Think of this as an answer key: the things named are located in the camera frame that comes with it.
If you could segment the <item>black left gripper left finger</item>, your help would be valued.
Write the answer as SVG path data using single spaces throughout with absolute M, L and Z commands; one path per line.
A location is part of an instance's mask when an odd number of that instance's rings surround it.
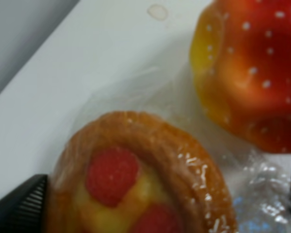
M 0 199 L 0 233 L 41 233 L 47 174 L 36 174 Z

